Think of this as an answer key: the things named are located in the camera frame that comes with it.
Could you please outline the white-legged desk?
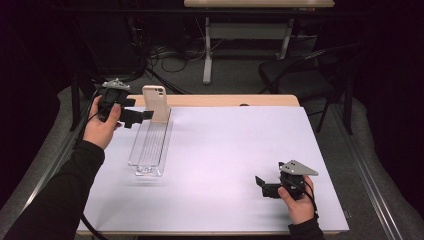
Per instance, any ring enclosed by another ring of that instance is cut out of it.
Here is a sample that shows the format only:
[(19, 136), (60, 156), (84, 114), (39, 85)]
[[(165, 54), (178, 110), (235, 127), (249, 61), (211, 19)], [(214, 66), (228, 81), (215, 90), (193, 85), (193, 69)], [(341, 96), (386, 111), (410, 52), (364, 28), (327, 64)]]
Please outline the white-legged desk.
[[(334, 0), (184, 0), (184, 6), (197, 10), (305, 10), (332, 8)], [(265, 21), (259, 23), (242, 23), (240, 19), (215, 21), (205, 18), (205, 64), (203, 83), (210, 84), (212, 79), (212, 39), (261, 39), (281, 40), (282, 45), (278, 57), (284, 58), (292, 33), (294, 19), (282, 20), (279, 23)]]

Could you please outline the black folding chair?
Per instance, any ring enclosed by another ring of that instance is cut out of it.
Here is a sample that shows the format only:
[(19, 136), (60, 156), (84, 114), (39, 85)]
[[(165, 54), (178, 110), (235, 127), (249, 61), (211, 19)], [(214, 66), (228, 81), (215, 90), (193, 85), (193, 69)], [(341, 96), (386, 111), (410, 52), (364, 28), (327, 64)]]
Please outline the black folding chair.
[(317, 111), (320, 132), (329, 105), (345, 99), (346, 76), (354, 82), (362, 57), (363, 46), (353, 43), (262, 63), (258, 73), (265, 87), (260, 93), (291, 94), (300, 104), (324, 99), (323, 109)]

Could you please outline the clear plastic packaging tray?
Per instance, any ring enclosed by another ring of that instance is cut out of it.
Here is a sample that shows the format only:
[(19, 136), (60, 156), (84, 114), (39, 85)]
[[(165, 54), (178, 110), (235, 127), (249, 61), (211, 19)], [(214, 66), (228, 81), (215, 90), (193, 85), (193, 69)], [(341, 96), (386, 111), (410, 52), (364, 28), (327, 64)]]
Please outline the clear plastic packaging tray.
[(164, 174), (172, 127), (171, 114), (164, 122), (146, 120), (140, 125), (128, 160), (136, 176), (161, 177)]

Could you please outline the black metal post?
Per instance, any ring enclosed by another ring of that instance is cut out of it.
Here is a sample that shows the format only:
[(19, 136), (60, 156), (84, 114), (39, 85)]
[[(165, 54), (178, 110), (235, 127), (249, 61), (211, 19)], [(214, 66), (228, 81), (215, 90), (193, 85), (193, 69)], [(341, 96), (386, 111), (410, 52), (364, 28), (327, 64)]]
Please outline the black metal post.
[(346, 76), (345, 81), (345, 99), (343, 111), (343, 125), (349, 135), (352, 135), (351, 117), (352, 117), (352, 98), (353, 98), (353, 78), (351, 75)]

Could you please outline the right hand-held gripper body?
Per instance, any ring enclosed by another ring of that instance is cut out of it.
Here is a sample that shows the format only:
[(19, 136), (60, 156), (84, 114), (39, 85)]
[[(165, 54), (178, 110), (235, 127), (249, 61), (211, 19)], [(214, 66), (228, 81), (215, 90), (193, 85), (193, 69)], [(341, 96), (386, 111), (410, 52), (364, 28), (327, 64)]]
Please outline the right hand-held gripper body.
[(279, 189), (284, 187), (294, 200), (300, 199), (305, 193), (304, 175), (318, 176), (319, 173), (306, 165), (291, 160), (287, 163), (279, 162), (279, 183), (266, 183), (265, 189)]

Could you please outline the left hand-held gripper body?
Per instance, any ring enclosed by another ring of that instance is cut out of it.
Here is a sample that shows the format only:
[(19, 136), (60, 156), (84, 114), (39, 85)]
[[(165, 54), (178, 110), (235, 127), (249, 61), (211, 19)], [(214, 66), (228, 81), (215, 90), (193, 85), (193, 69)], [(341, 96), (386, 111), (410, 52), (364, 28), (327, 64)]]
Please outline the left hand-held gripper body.
[(135, 99), (129, 98), (130, 86), (124, 84), (119, 79), (104, 82), (98, 90), (101, 99), (98, 103), (99, 119), (105, 122), (115, 104), (121, 107), (119, 121), (125, 128), (131, 128), (133, 124), (141, 124), (145, 119), (144, 113), (130, 110), (135, 106)]

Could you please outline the metal floor rail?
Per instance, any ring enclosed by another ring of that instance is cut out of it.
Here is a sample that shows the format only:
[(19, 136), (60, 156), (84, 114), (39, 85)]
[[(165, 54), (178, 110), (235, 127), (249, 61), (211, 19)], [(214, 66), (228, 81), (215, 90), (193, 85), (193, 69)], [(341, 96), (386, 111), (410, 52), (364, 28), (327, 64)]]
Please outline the metal floor rail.
[(0, 240), (22, 211), (70, 156), (78, 130), (71, 131), (72, 104), (63, 100), (54, 125), (5, 206), (0, 210)]
[(331, 106), (330, 109), (342, 138), (350, 151), (356, 172), (361, 179), (364, 189), (373, 206), (374, 212), (376, 213), (380, 225), (385, 232), (387, 240), (404, 240), (374, 177), (371, 175), (371, 171), (368, 168), (366, 160), (355, 137), (350, 135), (344, 126), (343, 113), (341, 109), (338, 106)]

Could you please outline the person's right hand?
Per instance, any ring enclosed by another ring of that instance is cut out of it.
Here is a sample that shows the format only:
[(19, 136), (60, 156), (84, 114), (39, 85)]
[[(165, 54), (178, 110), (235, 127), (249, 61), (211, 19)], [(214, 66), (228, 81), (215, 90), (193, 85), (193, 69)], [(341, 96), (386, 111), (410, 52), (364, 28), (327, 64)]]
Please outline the person's right hand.
[(300, 199), (294, 200), (284, 187), (278, 189), (280, 198), (287, 206), (292, 224), (300, 224), (315, 217), (313, 182), (304, 175), (305, 190)]

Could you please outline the beige phone case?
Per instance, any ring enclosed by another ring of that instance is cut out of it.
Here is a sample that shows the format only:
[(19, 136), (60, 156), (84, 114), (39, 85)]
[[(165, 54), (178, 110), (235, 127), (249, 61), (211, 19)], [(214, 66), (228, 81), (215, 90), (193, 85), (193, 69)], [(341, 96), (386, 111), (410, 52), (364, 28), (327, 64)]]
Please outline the beige phone case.
[(147, 111), (152, 111), (152, 123), (167, 123), (170, 108), (167, 104), (166, 89), (158, 85), (146, 85), (142, 88)]

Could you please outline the black metal stand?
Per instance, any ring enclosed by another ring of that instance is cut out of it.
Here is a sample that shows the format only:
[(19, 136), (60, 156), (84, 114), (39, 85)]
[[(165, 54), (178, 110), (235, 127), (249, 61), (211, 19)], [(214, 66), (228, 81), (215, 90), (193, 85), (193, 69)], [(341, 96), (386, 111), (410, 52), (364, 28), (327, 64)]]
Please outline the black metal stand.
[(93, 94), (93, 97), (99, 95), (98, 90), (104, 82), (111, 81), (101, 78), (92, 72), (81, 73), (75, 71), (71, 77), (71, 99), (72, 99), (72, 125), (70, 130), (74, 131), (81, 121), (80, 112), (80, 92), (85, 95)]

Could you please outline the dark equipment cabinet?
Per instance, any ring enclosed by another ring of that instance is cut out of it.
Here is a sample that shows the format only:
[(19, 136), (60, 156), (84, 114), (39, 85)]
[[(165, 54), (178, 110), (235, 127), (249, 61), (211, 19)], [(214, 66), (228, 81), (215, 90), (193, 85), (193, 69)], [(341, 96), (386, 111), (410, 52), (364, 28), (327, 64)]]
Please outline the dark equipment cabinet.
[(139, 70), (124, 17), (83, 15), (78, 17), (78, 23), (101, 74), (129, 75)]

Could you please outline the person's left hand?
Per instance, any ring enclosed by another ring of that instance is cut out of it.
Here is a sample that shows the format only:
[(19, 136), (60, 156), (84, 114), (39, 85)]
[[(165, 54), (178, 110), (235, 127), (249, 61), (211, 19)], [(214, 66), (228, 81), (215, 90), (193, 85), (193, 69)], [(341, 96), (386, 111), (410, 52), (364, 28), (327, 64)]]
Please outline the person's left hand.
[(101, 96), (97, 96), (89, 111), (89, 120), (87, 121), (83, 140), (97, 145), (105, 150), (113, 137), (114, 131), (119, 126), (118, 120), (121, 115), (121, 108), (115, 104), (110, 111), (109, 117), (105, 122), (98, 118), (98, 104)]

